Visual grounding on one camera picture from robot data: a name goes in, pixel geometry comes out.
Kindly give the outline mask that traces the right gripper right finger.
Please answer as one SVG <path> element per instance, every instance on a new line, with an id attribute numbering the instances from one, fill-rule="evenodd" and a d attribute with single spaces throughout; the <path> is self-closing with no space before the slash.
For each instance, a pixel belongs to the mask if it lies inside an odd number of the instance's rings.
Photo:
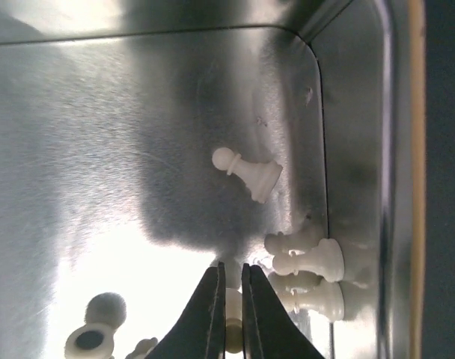
<path id="1" fill-rule="evenodd" d="M 294 325 L 260 266 L 242 267 L 243 354 L 251 359 L 322 359 Z"/>

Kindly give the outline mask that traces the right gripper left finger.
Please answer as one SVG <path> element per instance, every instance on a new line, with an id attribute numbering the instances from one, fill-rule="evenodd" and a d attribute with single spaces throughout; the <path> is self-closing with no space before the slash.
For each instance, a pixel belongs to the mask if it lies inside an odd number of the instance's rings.
<path id="1" fill-rule="evenodd" d="M 209 267 L 174 327 L 147 355 L 152 359 L 225 357 L 226 276 L 220 262 Z"/>

